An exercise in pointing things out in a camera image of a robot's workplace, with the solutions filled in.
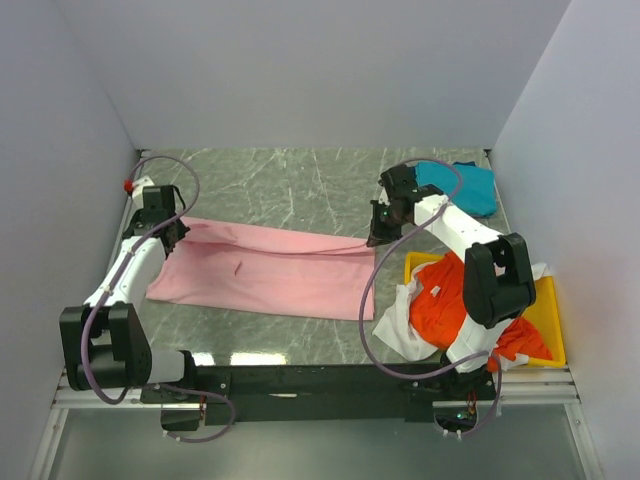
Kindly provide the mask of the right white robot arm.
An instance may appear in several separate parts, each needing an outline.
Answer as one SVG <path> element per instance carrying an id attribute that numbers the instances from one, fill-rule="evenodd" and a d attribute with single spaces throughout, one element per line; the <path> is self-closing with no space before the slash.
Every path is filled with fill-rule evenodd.
<path id="1" fill-rule="evenodd" d="M 385 246 L 385 262 L 406 241 L 425 231 L 445 244 L 464 263 L 462 297 L 466 317 L 446 351 L 447 364 L 420 374 L 395 371 L 380 361 L 383 373 L 406 381 L 439 378 L 444 395 L 460 399 L 474 386 L 501 333 L 536 300 L 525 239 L 502 234 L 479 223 L 454 203 L 463 186 L 458 177 L 451 193 L 432 184 L 419 186 L 410 158 L 381 173 L 379 199 L 372 201 L 367 246 Z"/>

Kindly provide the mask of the white t shirt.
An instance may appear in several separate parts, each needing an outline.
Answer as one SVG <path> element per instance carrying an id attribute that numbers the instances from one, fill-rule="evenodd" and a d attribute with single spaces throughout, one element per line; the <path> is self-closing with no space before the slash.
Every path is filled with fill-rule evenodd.
<path id="1" fill-rule="evenodd" d="M 464 319 L 453 343 L 444 349 L 437 349 L 419 339 L 417 330 L 409 324 L 409 304 L 416 297 L 415 283 L 398 285 L 394 304 L 385 311 L 373 331 L 375 336 L 408 361 L 424 360 L 438 350 L 444 351 L 445 358 L 452 363 L 473 353 L 489 350 L 494 352 L 501 334 L 518 318 L 507 319 L 492 328 L 484 327 L 469 316 L 463 303 Z M 490 358 L 488 370 L 495 372 L 498 369 L 509 369 L 502 367 L 501 363 L 500 359 Z"/>

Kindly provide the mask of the black base beam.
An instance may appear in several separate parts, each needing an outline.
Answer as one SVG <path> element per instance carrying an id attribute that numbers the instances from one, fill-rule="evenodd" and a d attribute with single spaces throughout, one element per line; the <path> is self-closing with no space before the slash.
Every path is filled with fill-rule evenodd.
<path id="1" fill-rule="evenodd" d="M 496 389 L 481 369 L 432 377 L 434 364 L 395 364 L 396 376 L 372 364 L 196 366 L 170 388 L 145 389 L 170 431 L 237 422 L 400 418 L 430 422 L 436 403 L 489 401 Z"/>

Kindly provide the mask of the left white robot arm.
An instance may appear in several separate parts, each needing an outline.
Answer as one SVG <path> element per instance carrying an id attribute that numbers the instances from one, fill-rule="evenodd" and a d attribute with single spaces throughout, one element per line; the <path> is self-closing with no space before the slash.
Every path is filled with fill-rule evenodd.
<path id="1" fill-rule="evenodd" d="M 137 210 L 122 235 L 120 252 L 105 279 L 81 305 L 67 307 L 59 319 L 63 357 L 75 391 L 137 388 L 164 383 L 176 401 L 193 399 L 200 388 L 181 351 L 154 351 L 138 309 L 147 288 L 189 228 L 178 206 L 188 205 L 174 185 L 149 178 L 128 186 Z"/>

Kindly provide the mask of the yellow plastic bin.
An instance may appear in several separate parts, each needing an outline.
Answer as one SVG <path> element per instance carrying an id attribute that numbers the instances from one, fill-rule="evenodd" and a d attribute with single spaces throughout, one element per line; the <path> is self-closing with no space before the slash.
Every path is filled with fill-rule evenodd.
<path id="1" fill-rule="evenodd" d="M 544 263 L 532 266 L 536 288 L 536 301 L 524 312 L 524 317 L 536 327 L 552 359 L 529 357 L 526 367 L 564 368 L 566 353 L 562 335 L 561 320 L 557 306 L 553 277 Z"/>

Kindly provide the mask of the folded teal t shirt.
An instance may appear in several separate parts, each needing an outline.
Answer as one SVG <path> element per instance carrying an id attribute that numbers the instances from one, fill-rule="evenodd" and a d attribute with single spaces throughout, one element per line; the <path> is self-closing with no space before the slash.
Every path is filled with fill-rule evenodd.
<path id="1" fill-rule="evenodd" d="M 454 204 L 465 213 L 477 218 L 487 218 L 497 212 L 494 173 L 481 167 L 455 166 L 462 185 L 453 196 Z M 444 165 L 420 162 L 415 165 L 419 186 L 434 185 L 451 196 L 458 185 L 458 177 Z"/>

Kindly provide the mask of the orange t shirt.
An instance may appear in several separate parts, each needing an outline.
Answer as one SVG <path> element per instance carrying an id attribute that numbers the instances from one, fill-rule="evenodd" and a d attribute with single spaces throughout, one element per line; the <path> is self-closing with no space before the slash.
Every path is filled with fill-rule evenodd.
<path id="1" fill-rule="evenodd" d="M 409 324 L 418 338 L 444 349 L 451 346 L 464 319 L 463 265 L 454 254 L 411 252 L 405 260 L 405 283 L 414 282 L 417 297 L 409 304 Z M 551 360 L 540 333 L 525 317 L 514 320 L 499 337 L 494 352 L 503 367 L 525 365 L 530 356 Z"/>

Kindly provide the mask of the pink t shirt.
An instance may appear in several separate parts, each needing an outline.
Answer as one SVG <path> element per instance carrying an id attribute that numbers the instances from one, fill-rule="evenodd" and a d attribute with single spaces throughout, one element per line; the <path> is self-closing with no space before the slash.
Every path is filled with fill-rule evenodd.
<path id="1" fill-rule="evenodd" d="M 149 300 L 268 315 L 370 321 L 375 266 L 363 239 L 187 217 Z"/>

